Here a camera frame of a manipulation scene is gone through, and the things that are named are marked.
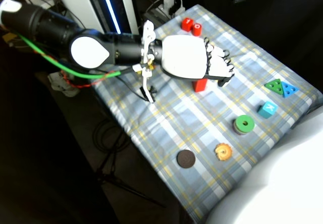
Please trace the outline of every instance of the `table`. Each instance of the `table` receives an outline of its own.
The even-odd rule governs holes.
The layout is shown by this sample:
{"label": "table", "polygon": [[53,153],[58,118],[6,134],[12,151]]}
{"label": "table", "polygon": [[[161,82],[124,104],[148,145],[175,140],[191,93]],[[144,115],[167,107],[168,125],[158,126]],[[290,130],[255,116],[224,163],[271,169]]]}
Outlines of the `table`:
{"label": "table", "polygon": [[[158,90],[154,104],[139,99],[113,78],[96,85],[95,90],[193,220],[202,223],[233,185],[304,114],[323,102],[323,95],[202,6],[196,5],[157,28],[157,38],[190,34],[180,28],[185,17],[203,26],[202,38],[207,36],[230,51],[235,77],[226,87],[208,80],[205,91],[194,93],[191,82],[170,78],[158,67],[149,81]],[[138,75],[122,78],[140,94]],[[300,90],[285,99],[264,87],[277,78]],[[266,101],[279,107],[267,120],[257,113]],[[246,136],[237,135],[232,128],[240,115],[255,120],[254,130]],[[214,149],[219,143],[231,146],[233,156],[228,161],[217,159]],[[176,161],[183,149],[196,156],[189,169],[179,167]]]}

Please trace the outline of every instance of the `blue light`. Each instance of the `blue light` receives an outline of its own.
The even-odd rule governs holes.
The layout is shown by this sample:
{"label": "blue light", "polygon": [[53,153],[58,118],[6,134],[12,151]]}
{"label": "blue light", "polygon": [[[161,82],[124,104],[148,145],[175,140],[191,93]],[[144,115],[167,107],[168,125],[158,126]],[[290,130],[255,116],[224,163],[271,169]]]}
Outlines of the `blue light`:
{"label": "blue light", "polygon": [[118,25],[118,22],[117,22],[116,15],[115,15],[115,13],[114,13],[114,11],[113,11],[113,8],[112,8],[112,5],[111,5],[111,2],[110,2],[110,0],[105,0],[105,2],[106,2],[106,5],[107,5],[107,7],[108,7],[108,9],[109,9],[109,11],[110,11],[110,14],[111,14],[111,17],[112,17],[113,23],[114,23],[114,25],[115,25],[115,28],[116,28],[116,30],[117,30],[117,33],[118,33],[118,34],[120,34],[120,33],[121,33],[121,31],[120,31],[120,28],[119,28],[119,25]]}

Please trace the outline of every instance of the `floor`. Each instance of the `floor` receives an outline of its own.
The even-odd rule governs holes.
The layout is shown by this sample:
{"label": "floor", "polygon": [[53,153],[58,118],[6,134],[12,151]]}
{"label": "floor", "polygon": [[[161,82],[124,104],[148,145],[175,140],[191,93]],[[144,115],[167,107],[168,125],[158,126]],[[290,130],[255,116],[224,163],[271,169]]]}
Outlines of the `floor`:
{"label": "floor", "polygon": [[[92,132],[96,125],[107,116],[93,96],[91,89],[82,89],[77,96],[67,98],[61,92],[53,91],[50,88],[45,75],[38,75],[38,78],[41,78],[50,89],[88,162],[95,171],[105,154],[94,147]],[[105,183],[102,188],[121,224],[191,223],[178,200],[133,144],[118,153],[115,175],[136,190],[166,206],[166,208],[160,207],[112,184]]]}

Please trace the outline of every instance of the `tripod leg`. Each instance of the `tripod leg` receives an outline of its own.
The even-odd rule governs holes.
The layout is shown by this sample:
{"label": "tripod leg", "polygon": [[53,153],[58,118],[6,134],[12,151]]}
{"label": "tripod leg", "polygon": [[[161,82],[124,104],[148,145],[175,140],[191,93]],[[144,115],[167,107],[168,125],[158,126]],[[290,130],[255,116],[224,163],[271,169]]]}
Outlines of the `tripod leg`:
{"label": "tripod leg", "polygon": [[127,185],[126,183],[124,183],[122,180],[118,179],[116,176],[114,175],[104,175],[103,178],[101,178],[102,180],[104,180],[104,182],[108,182],[110,184],[113,184],[121,189],[124,189],[134,195],[137,195],[145,200],[148,200],[156,205],[159,205],[163,208],[166,208],[166,206],[164,206],[163,204],[161,204],[160,202],[146,196],[145,194],[135,190],[134,188],[132,188],[131,186]]}

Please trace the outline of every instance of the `letter on blue cube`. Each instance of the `letter on blue cube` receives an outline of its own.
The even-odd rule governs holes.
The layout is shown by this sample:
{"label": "letter on blue cube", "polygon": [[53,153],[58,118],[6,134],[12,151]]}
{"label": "letter on blue cube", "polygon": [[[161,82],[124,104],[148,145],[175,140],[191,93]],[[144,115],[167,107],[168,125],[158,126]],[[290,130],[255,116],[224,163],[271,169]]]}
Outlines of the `letter on blue cube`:
{"label": "letter on blue cube", "polygon": [[275,105],[274,103],[271,103],[267,101],[258,111],[258,113],[268,119],[269,117],[273,116],[275,112],[277,111],[278,106]]}

